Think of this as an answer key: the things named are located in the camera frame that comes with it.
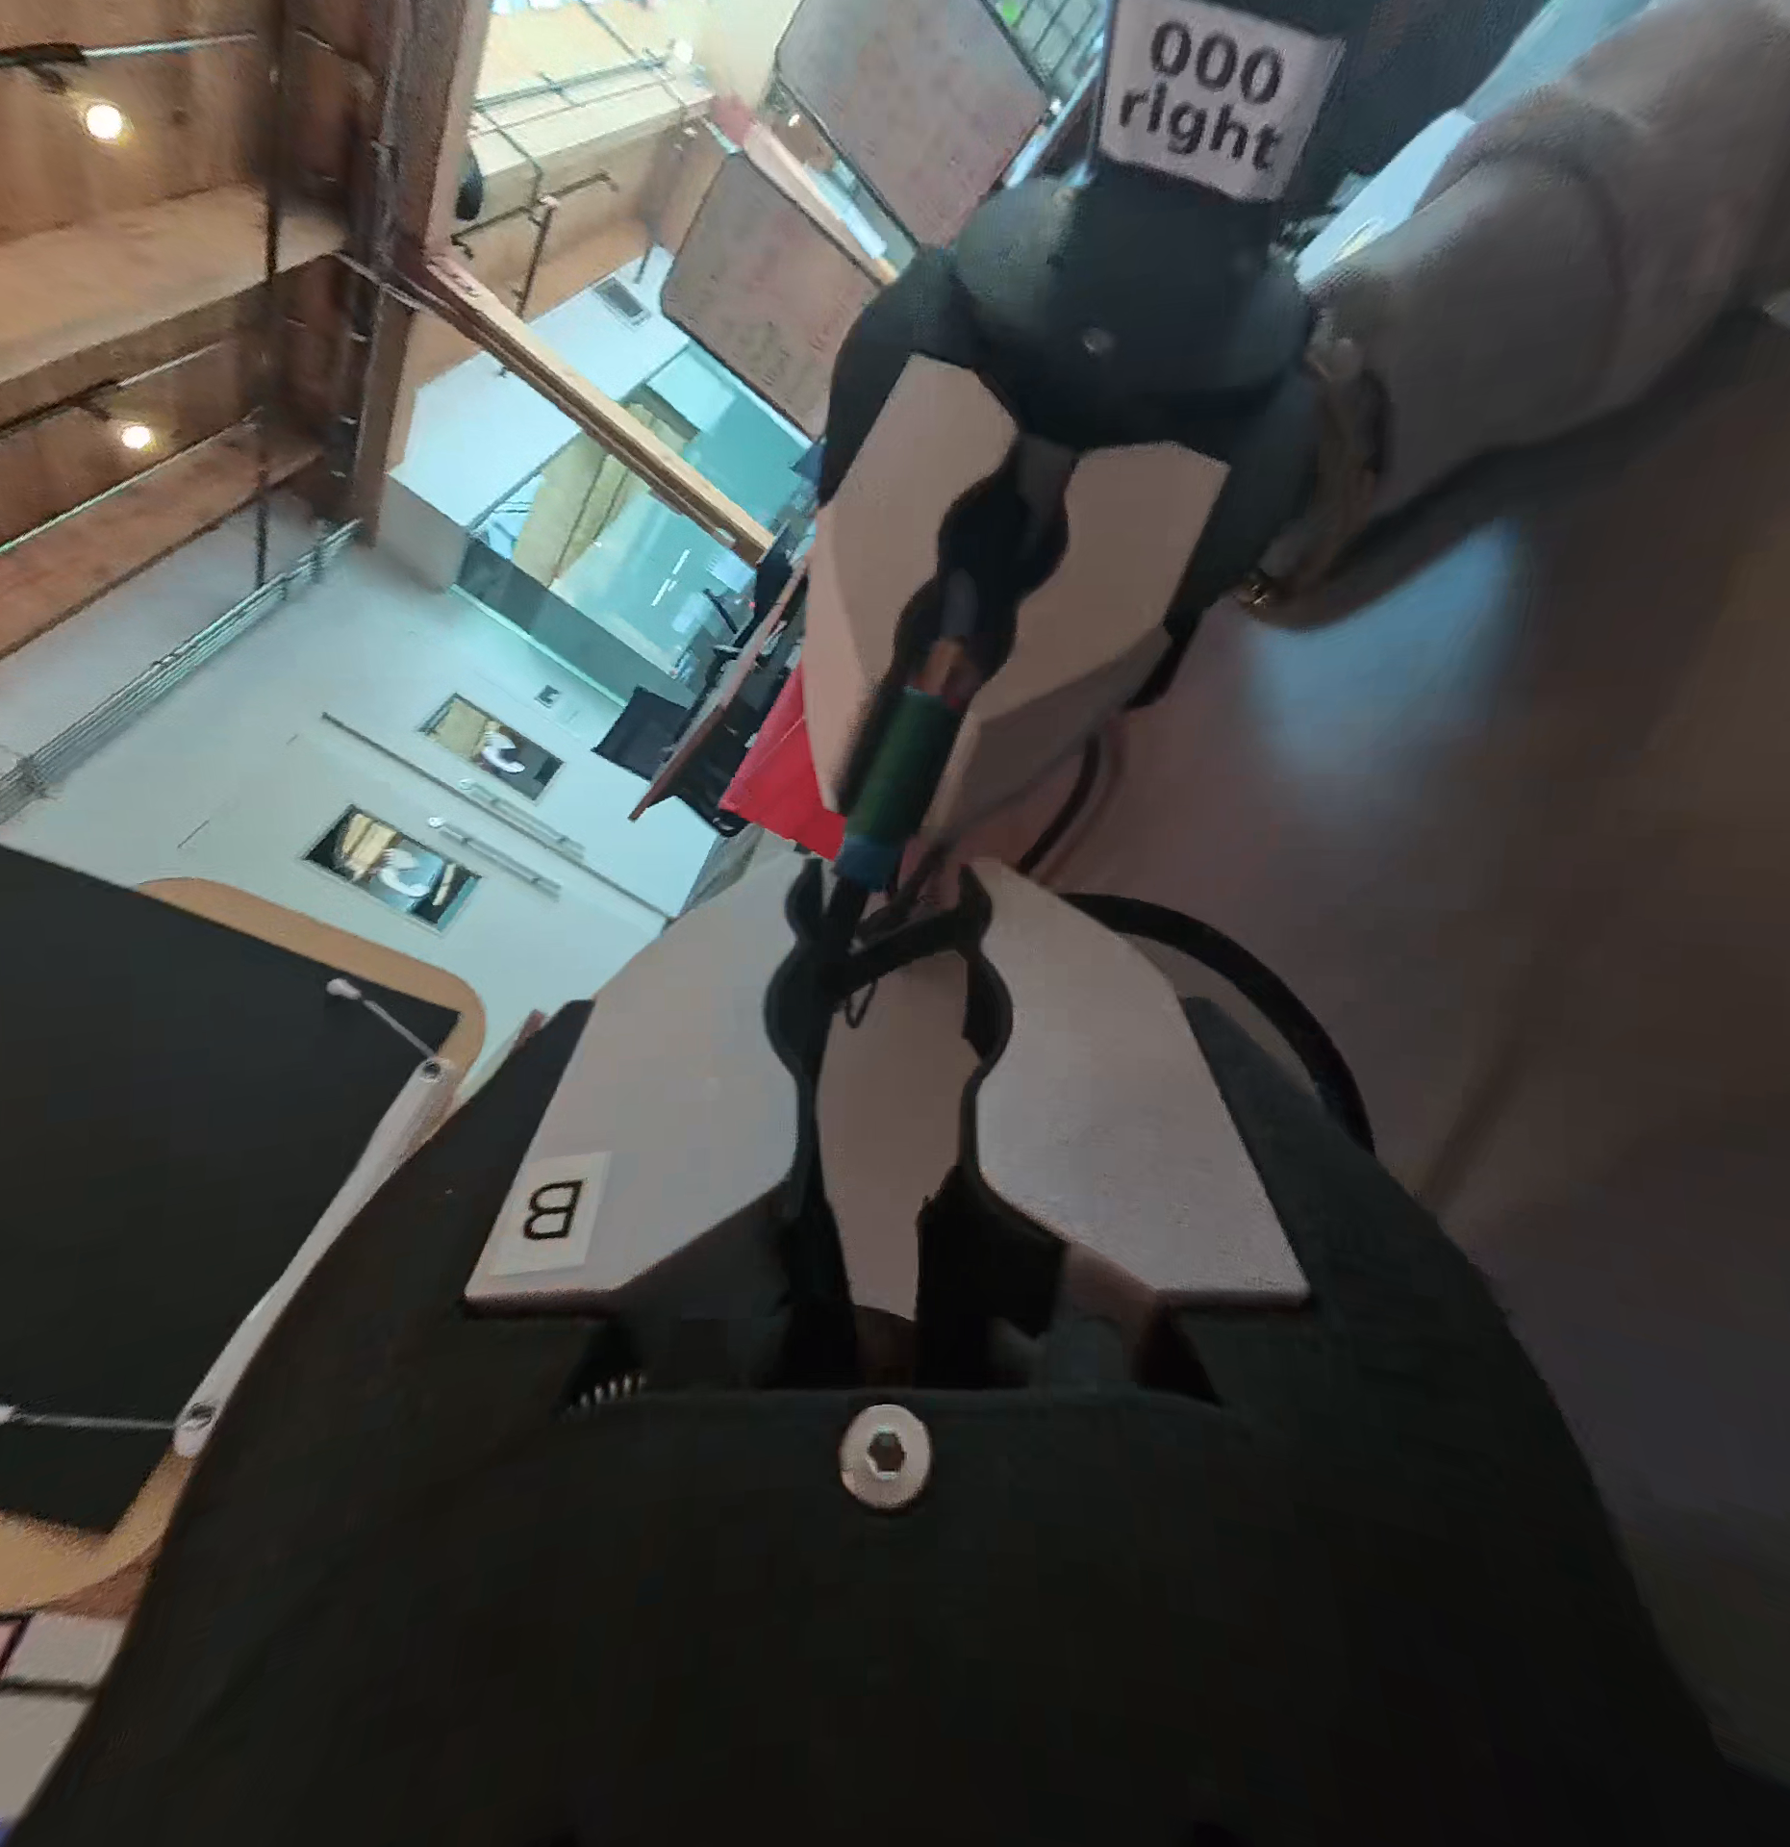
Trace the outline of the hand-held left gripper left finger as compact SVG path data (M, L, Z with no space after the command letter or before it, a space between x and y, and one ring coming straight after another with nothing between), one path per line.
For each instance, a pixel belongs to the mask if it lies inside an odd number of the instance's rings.
M605 984L468 1276L468 1306L608 1305L777 1202L801 1154L801 1082L771 1041L768 990L822 898L822 864L754 864Z

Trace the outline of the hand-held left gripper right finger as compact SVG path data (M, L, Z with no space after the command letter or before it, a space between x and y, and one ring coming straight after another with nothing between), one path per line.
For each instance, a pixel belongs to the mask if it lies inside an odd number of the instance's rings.
M970 908L975 1072L918 1223L937 1310L1293 1310L1304 1269L1173 986L999 861Z

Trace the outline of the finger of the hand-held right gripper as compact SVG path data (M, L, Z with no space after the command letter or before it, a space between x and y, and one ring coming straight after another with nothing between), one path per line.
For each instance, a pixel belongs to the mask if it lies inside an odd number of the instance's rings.
M927 838L1025 794L1128 702L1229 479L1229 461L1184 444L1097 449L1072 466L1059 565L1022 600L1012 654L964 715Z
M843 815L910 599L938 565L951 509L999 473L1017 425L969 370L907 357L808 559L806 735L825 804Z

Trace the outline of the wooden office desk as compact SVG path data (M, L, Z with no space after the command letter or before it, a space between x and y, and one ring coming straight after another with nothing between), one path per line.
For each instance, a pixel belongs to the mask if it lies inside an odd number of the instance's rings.
M633 806L631 821L639 821L658 804L678 798L686 782L698 773L701 765L715 751L720 738L733 730L750 684L782 656L788 662L796 656L789 634L802 621L806 581L806 562L789 569L789 578L777 603L698 702L672 751Z

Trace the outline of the red plastic bin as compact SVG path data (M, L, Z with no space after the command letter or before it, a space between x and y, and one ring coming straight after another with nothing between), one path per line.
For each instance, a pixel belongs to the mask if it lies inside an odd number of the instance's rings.
M720 812L835 861L844 819L822 791L806 725L804 667L792 668L767 720L728 782Z

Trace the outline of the black office chair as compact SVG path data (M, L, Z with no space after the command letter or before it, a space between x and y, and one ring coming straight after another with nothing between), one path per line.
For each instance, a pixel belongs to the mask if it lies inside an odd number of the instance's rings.
M594 754L643 782L654 782L677 751L694 706L635 687Z

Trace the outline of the handwritten whiteboard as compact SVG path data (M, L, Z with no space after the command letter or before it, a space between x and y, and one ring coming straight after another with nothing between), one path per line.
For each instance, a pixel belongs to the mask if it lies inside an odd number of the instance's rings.
M984 2L802 2L774 70L907 239L926 246L954 245L1049 107Z
M823 198L733 151L677 245L659 310L777 418L820 438L843 340L893 278Z

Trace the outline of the white tablet stand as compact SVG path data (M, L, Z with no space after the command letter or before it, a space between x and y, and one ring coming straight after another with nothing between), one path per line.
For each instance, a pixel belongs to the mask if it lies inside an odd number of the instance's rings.
M73 1434L168 1436L170 1448L183 1459L193 1459L210 1443L221 1413L231 1402L260 1347L275 1333L283 1310L294 1303L310 1273L357 1214L374 1199L379 1188L441 1126L460 1090L458 1065L399 1020L363 986L347 975L335 975L325 984L325 997L367 1011L388 1032L407 1042L420 1054L418 1068L379 1119L349 1177L339 1185L294 1257L287 1259L273 1287L242 1317L209 1372L205 1372L197 1388L190 1393L180 1415L176 1419L142 1419L34 1411L0 1402L0 1430L39 1427Z

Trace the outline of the wooden post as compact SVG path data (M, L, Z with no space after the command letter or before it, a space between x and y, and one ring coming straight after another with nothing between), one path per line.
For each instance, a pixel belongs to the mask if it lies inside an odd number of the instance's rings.
M652 493L720 541L750 567L772 545L771 531L744 515L704 474L645 428L622 402L590 384L462 261L427 250L403 250L384 270L342 258L363 281L410 310L429 312L494 357L514 379L592 437Z

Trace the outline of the black board with tan frame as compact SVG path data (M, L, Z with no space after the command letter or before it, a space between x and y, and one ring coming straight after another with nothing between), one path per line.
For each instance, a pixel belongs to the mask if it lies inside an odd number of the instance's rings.
M462 1087L466 982L210 881L123 889L0 845L0 1402L180 1415L418 1068L335 975ZM0 1430L0 1618L139 1572L193 1459Z

